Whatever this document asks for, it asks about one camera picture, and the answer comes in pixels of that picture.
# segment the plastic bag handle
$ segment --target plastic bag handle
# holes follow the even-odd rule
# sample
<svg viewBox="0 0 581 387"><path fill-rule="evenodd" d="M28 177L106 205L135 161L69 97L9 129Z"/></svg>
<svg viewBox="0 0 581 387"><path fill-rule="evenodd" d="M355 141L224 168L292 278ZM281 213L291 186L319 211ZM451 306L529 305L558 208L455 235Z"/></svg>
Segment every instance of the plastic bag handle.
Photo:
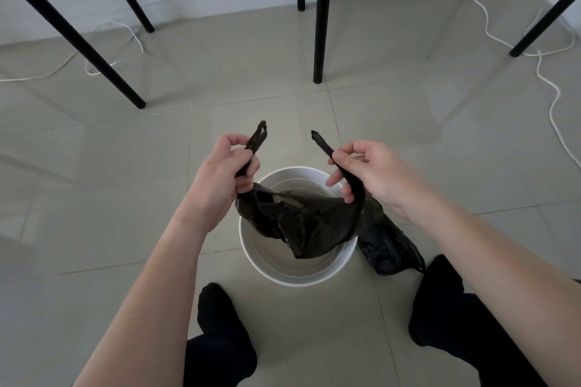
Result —
<svg viewBox="0 0 581 387"><path fill-rule="evenodd" d="M327 142L323 139L318 132L311 130L311 138L317 143L319 147L323 149L323 151L333 159L333 149L327 144ZM351 191L353 192L353 196L355 196L354 202L358 202L360 200L365 199L366 193L365 188L363 187L363 181L355 176L350 171L345 170L343 167L337 166L341 173L343 173L344 178L347 180L347 183L351 185Z"/></svg>
<svg viewBox="0 0 581 387"><path fill-rule="evenodd" d="M253 133L251 138L248 140L248 144L246 144L246 149L252 150L252 154L254 155L256 151L260 148L268 133L266 132L266 121L261 121L258 127L256 128L256 132ZM246 174L246 170L248 166L251 164L251 161L248 161L238 172L236 173L236 177L244 176Z"/></svg>

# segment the tile floor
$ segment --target tile floor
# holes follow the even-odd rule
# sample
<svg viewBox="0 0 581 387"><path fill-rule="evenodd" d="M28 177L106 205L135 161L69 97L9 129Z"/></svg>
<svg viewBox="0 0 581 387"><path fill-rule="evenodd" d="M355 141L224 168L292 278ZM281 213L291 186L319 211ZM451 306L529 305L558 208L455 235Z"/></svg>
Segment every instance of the tile floor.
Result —
<svg viewBox="0 0 581 387"><path fill-rule="evenodd" d="M484 0L491 30L516 41L543 0ZM581 277L581 173L548 119L535 60L506 57L472 0L337 0L325 82L311 80L314 8L242 12L95 34L148 101L138 111L76 56L56 75L0 84L0 384L69 385L140 272L196 169L225 132L266 119L262 172L330 171L314 128L337 147L394 147L442 192ZM555 26L537 43L566 42ZM581 155L581 48L546 59L563 89L555 117ZM0 77L48 72L62 39L0 48ZM438 247L395 219L426 261ZM259 353L245 386L471 386L473 369L407 336L421 276L378 277L359 253L333 279L294 289L262 277L236 212L207 238L198 289L220 282ZM190 335L199 332L195 321Z"/></svg>

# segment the black pants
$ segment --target black pants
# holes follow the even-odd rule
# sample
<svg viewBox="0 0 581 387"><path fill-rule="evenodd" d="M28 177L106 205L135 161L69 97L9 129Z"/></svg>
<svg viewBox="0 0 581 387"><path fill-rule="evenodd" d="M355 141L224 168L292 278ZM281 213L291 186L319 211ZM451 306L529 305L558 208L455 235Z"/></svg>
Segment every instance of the black pants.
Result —
<svg viewBox="0 0 581 387"><path fill-rule="evenodd" d="M234 387L254 373L256 353L239 329L217 327L188 340L184 387Z"/></svg>
<svg viewBox="0 0 581 387"><path fill-rule="evenodd" d="M440 255L428 267L414 300L410 335L478 370L482 386L545 387L532 365L475 294Z"/></svg>

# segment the black plastic bag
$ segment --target black plastic bag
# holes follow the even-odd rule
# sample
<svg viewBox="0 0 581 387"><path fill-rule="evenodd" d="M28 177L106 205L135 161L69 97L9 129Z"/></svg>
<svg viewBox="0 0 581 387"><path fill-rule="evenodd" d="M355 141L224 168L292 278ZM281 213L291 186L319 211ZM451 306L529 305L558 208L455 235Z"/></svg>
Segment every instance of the black plastic bag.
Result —
<svg viewBox="0 0 581 387"><path fill-rule="evenodd" d="M331 156L333 149L317 132L311 134ZM266 122L262 121L246 148L256 153L266 136ZM237 176L245 174L249 164ZM396 274L407 268L423 272L424 259L415 245L383 214L381 204L366 196L361 180L339 169L351 185L353 203L345 203L343 198L275 193L255 183L250 192L238 195L236 209L261 235L286 243L296 259L320 257L359 236L357 244L378 274Z"/></svg>

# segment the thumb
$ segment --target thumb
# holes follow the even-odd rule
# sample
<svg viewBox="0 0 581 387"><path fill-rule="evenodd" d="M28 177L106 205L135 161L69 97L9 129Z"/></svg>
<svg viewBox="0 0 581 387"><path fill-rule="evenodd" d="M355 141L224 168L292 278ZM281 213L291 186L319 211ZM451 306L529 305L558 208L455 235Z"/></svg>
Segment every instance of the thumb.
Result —
<svg viewBox="0 0 581 387"><path fill-rule="evenodd" d="M343 167L347 171L350 171L359 179L363 179L363 175L367 167L364 162L361 162L356 158L352 158L342 150L335 150L332 157L333 161L335 161L338 166Z"/></svg>
<svg viewBox="0 0 581 387"><path fill-rule="evenodd" d="M240 170L247 162L252 159L252 150L238 148L230 152L230 157L226 158L224 162L233 171Z"/></svg>

